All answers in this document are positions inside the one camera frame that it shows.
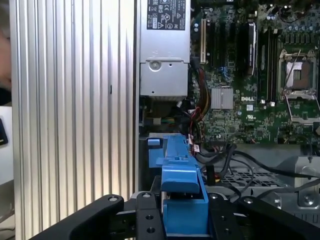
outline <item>black cable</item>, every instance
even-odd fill
[[[223,188],[226,188],[226,189],[230,189],[231,191],[233,191],[236,194],[236,196],[239,197],[239,199],[241,198],[241,192],[236,187],[232,186],[231,184],[224,183],[224,182],[217,182],[216,186],[220,186],[220,187],[223,187]]]
[[[308,145],[309,145],[309,154],[308,154],[309,156],[308,156],[308,157],[312,158],[312,155],[313,155],[313,147],[312,147],[312,143],[311,143],[310,139],[307,138],[306,136],[303,136],[303,135],[292,135],[292,136],[290,136],[290,137],[287,139],[287,141],[289,142],[289,140],[290,140],[290,139],[293,139],[293,138],[302,138],[302,139],[306,140],[306,142],[307,142]]]
[[[245,187],[244,187],[243,189],[241,189],[241,191],[240,191],[240,193],[243,194],[243,193],[252,185],[252,183],[253,183],[253,181],[254,181],[254,177],[255,177],[254,169],[253,169],[248,163],[246,163],[246,162],[244,162],[244,161],[237,160],[237,159],[234,159],[234,158],[231,158],[231,160],[232,160],[232,161],[235,161],[235,162],[238,162],[238,163],[241,163],[241,164],[243,164],[243,165],[246,165],[247,168],[251,171],[251,178],[250,178],[250,180],[249,180],[248,183],[245,185]],[[234,197],[236,197],[236,196],[237,196],[237,194],[232,195],[232,196],[230,197],[230,199],[232,199],[232,198],[234,198]]]
[[[319,178],[318,176],[313,176],[313,175],[308,175],[308,174],[301,174],[301,173],[295,173],[295,172],[289,172],[289,171],[283,171],[283,170],[278,170],[275,169],[273,167],[269,167],[264,165],[263,163],[259,162],[257,159],[255,159],[253,156],[242,152],[242,151],[237,151],[235,150],[233,152],[234,155],[240,155],[243,156],[244,158],[254,162],[255,164],[257,164],[259,167],[271,172],[271,173],[275,173],[275,174],[279,174],[279,175],[283,175],[283,176],[287,176],[287,177],[292,177],[292,178]]]
[[[317,186],[318,184],[320,184],[320,178],[313,180],[313,181],[310,181],[310,182],[308,182],[302,186],[299,186],[299,187],[282,187],[282,188],[270,189],[268,191],[261,193],[256,198],[263,199],[264,197],[266,197],[270,193],[278,193],[278,194],[297,193],[297,192],[302,191],[304,189],[307,189],[307,188],[310,188],[313,186]]]
[[[224,176],[227,174],[232,155],[233,155],[234,151],[236,150],[236,148],[237,148],[237,145],[232,144],[231,147],[227,150],[227,156],[226,156],[223,168],[222,168],[221,172],[218,173],[218,176],[220,177],[220,179],[223,179]]]
[[[195,127],[196,136],[200,138],[201,134],[200,134],[200,128],[199,128],[198,122],[196,120],[193,120],[191,115],[189,113],[187,113],[186,111],[183,111],[182,109],[180,109],[180,111],[183,115],[185,115],[187,118],[189,118],[189,120],[190,120],[189,124],[191,123],[191,121],[193,121],[192,126]]]
[[[232,168],[231,168],[231,166],[229,165],[229,170],[230,170],[230,173],[231,173],[231,175],[232,175],[232,177],[234,177],[235,176],[235,174],[234,174],[234,171],[232,170]]]

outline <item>screw hole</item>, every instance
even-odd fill
[[[152,219],[154,219],[154,216],[148,215],[148,216],[145,216],[145,218],[148,219],[148,220],[152,220]]]
[[[149,227],[146,229],[149,234],[153,234],[156,230],[153,227]]]

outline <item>power supply label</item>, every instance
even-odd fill
[[[185,30],[186,0],[148,0],[147,30]]]

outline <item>ram slot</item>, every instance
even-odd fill
[[[267,79],[264,77],[264,73],[268,67],[268,39],[267,42],[265,40],[265,35],[263,32],[259,33],[259,44],[258,44],[258,91],[257,91],[257,100],[261,102],[261,100],[266,99],[266,81]]]
[[[277,87],[278,87],[278,34],[272,34],[272,102],[277,101]]]
[[[210,28],[209,28],[209,41],[207,45],[208,45],[208,51],[210,53],[209,63],[212,68],[215,66],[215,44],[216,44],[216,24],[214,22],[211,22]]]
[[[215,68],[219,67],[219,49],[220,49],[220,41],[219,41],[219,28],[220,26],[216,27],[215,36],[214,36],[214,57],[213,57],[213,66]]]
[[[219,66],[225,67],[226,65],[226,53],[227,53],[227,43],[226,43],[226,23],[220,23],[219,29]]]
[[[201,40],[200,40],[200,63],[205,64],[207,59],[207,20],[201,19]]]
[[[273,31],[267,31],[267,100],[274,102],[277,96],[277,38]]]

